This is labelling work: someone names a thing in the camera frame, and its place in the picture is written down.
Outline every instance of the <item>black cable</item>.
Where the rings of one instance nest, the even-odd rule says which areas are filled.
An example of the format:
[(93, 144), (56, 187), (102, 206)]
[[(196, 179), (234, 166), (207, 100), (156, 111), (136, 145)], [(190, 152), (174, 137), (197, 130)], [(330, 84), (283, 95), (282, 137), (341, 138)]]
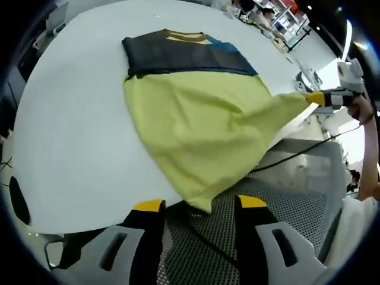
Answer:
[(18, 104), (17, 104), (17, 101), (16, 101), (16, 97), (14, 97), (14, 93), (13, 93), (13, 89), (12, 89), (12, 86), (11, 86), (11, 84), (10, 84), (10, 82), (9, 82), (9, 81), (7, 81), (7, 83), (8, 83), (9, 89), (11, 90), (11, 93), (12, 93), (12, 97), (13, 97), (13, 100), (14, 100), (14, 104), (15, 104), (15, 106), (16, 106), (16, 109), (18, 109)]
[(234, 266), (236, 269), (239, 269), (238, 261), (230, 257), (228, 254), (226, 254), (224, 251), (222, 251), (220, 248), (218, 248), (215, 244), (210, 242), (208, 239), (206, 239), (203, 235), (197, 232), (190, 224), (185, 223), (188, 229), (192, 232), (193, 235), (195, 235), (205, 246), (209, 247), (212, 251), (219, 254), (221, 257), (223, 257), (229, 264)]
[(344, 135), (344, 134), (346, 134), (346, 133), (348, 133), (348, 132), (355, 131), (356, 129), (359, 129), (361, 126), (362, 126), (362, 125), (359, 125), (359, 126), (357, 126), (356, 128), (350, 129), (350, 130), (348, 130), (348, 131), (346, 131), (346, 132), (341, 132), (340, 134), (333, 135), (332, 137), (329, 137), (329, 138), (327, 138), (327, 139), (324, 140), (324, 141), (320, 141), (320, 142), (318, 142), (318, 143), (312, 145), (311, 147), (308, 147), (307, 149), (302, 150), (302, 151), (300, 151), (300, 152), (298, 152), (298, 153), (296, 153), (296, 154), (294, 154), (294, 155), (292, 155), (292, 156), (286, 157), (285, 159), (281, 159), (281, 160), (278, 161), (278, 162), (275, 162), (275, 163), (272, 163), (272, 164), (269, 164), (269, 165), (267, 165), (267, 166), (260, 167), (260, 168), (257, 168), (257, 169), (252, 169), (249, 173), (259, 172), (259, 171), (267, 170), (267, 169), (269, 169), (269, 168), (271, 168), (271, 167), (277, 166), (277, 165), (279, 165), (279, 164), (282, 163), (282, 162), (286, 162), (286, 161), (288, 161), (288, 160), (290, 160), (290, 159), (292, 159), (292, 158), (294, 158), (294, 157), (296, 157), (296, 156), (299, 156), (299, 155), (301, 155), (301, 154), (307, 153), (309, 150), (312, 150), (313, 148), (316, 148), (317, 146), (319, 146), (319, 145), (321, 145), (321, 144), (324, 144), (325, 142), (327, 142), (327, 141), (329, 141), (329, 140), (332, 140), (332, 139), (334, 139), (334, 138), (337, 138), (337, 137), (339, 137), (339, 136), (341, 136), (341, 135)]
[(13, 168), (9, 163), (11, 162), (12, 160), (12, 157), (7, 161), (7, 162), (2, 162), (0, 163), (0, 165), (3, 165), (1, 168), (0, 168), (0, 171), (2, 171), (4, 169), (5, 166), (9, 166), (9, 168)]
[[(308, 152), (309, 150), (312, 150), (313, 148), (329, 141), (329, 140), (332, 140), (334, 138), (337, 138), (341, 135), (344, 135), (348, 132), (352, 132), (352, 131), (355, 131), (356, 129), (359, 129), (362, 125), (359, 125), (353, 129), (350, 129), (348, 131), (345, 131), (345, 132), (341, 132), (340, 134), (337, 134), (337, 135), (333, 135), (332, 137), (329, 137), (327, 138), (326, 140), (323, 140), (323, 141), (320, 141), (314, 145), (312, 145), (311, 147), (308, 147), (306, 148), (305, 150), (302, 150), (292, 156), (289, 156), (289, 157), (286, 157), (285, 159), (282, 159), (282, 160), (279, 160), (278, 162), (275, 162), (273, 164), (270, 164), (270, 165), (267, 165), (267, 166), (264, 166), (264, 167), (261, 167), (261, 168), (257, 168), (257, 169), (254, 169), (254, 170), (251, 170), (250, 173), (254, 173), (254, 172), (259, 172), (259, 171), (263, 171), (263, 170), (266, 170), (266, 169), (269, 169), (271, 167), (274, 167), (276, 165), (279, 165), (280, 163), (282, 162), (286, 162), (296, 156), (299, 156), (303, 153), (306, 153)], [(215, 244), (213, 244), (212, 242), (210, 242), (208, 239), (206, 239), (203, 235), (201, 235), (200, 233), (197, 232), (197, 230), (195, 230), (189, 223), (185, 223), (186, 227), (193, 233), (193, 235), (195, 235), (205, 246), (209, 247), (211, 250), (213, 250), (215, 253), (221, 255), (229, 264), (231, 264), (232, 266), (234, 266), (235, 268), (239, 269), (239, 266), (238, 266), (238, 261), (233, 259), (232, 257), (230, 257), (228, 254), (226, 254), (224, 251), (222, 251), (220, 248), (218, 248)]]

